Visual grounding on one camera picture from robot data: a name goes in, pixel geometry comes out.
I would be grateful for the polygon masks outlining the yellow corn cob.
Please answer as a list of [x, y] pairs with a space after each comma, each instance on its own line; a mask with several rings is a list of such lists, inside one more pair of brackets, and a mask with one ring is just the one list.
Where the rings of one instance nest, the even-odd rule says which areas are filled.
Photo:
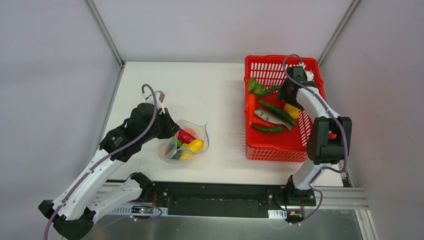
[[195, 139], [190, 143], [183, 143], [181, 148], [183, 148], [180, 156], [181, 161], [188, 161], [192, 159], [198, 151], [200, 151], [204, 146], [204, 141], [202, 139]]

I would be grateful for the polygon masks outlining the clear zip top bag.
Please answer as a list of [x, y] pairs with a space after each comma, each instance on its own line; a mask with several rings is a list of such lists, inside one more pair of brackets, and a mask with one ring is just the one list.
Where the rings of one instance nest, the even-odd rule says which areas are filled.
[[168, 162], [187, 162], [198, 158], [210, 147], [207, 124], [195, 124], [188, 120], [178, 120], [180, 129], [169, 139], [162, 141], [159, 158]]

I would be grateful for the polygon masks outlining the red chili pepper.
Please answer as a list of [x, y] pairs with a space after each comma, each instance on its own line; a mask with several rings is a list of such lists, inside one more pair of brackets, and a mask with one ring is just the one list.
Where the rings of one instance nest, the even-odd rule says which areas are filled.
[[196, 139], [192, 134], [188, 133], [183, 129], [180, 129], [178, 131], [177, 138], [181, 140], [184, 144], [190, 144]]

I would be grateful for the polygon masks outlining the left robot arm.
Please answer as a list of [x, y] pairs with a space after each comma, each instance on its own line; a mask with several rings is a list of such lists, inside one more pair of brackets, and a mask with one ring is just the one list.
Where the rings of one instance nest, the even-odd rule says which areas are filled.
[[114, 189], [97, 196], [96, 193], [136, 153], [152, 139], [168, 139], [179, 126], [161, 102], [142, 102], [130, 117], [110, 130], [100, 142], [93, 158], [83, 172], [60, 196], [43, 200], [38, 209], [48, 219], [43, 239], [48, 239], [50, 227], [68, 240], [80, 240], [103, 216], [123, 205], [153, 198], [153, 182], [143, 173], [132, 173]]

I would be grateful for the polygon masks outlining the yellow lemon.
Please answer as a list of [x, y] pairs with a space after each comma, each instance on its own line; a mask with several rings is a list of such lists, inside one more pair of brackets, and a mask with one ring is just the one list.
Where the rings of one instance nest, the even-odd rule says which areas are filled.
[[293, 119], [298, 119], [300, 116], [300, 110], [293, 105], [286, 103], [283, 107], [283, 110], [289, 114]]

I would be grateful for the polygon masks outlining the peach fruit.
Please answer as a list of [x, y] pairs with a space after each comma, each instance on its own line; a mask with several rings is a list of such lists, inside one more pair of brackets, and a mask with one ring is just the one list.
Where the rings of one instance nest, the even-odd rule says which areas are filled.
[[162, 159], [166, 159], [167, 158], [167, 155], [168, 155], [168, 153], [170, 152], [170, 149], [169, 149], [169, 146], [168, 145], [163, 145], [161, 148], [160, 148], [160, 151], [159, 151], [159, 153], [160, 153], [160, 157], [162, 158]]

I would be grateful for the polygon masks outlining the green lime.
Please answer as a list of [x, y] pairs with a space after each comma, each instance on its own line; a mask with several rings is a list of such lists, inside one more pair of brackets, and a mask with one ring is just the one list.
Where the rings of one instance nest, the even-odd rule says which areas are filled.
[[175, 137], [172, 137], [169, 141], [169, 146], [175, 149], [178, 149], [182, 144], [183, 142]]

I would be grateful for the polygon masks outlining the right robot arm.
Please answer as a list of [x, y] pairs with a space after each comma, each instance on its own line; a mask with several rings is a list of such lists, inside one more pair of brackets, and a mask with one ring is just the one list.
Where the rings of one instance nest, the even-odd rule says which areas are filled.
[[281, 194], [288, 204], [296, 205], [313, 194], [312, 187], [325, 170], [335, 172], [332, 166], [346, 160], [352, 121], [340, 116], [326, 103], [302, 66], [292, 66], [284, 72], [286, 80], [278, 99], [305, 111], [313, 121], [306, 144], [307, 159], [289, 177]]

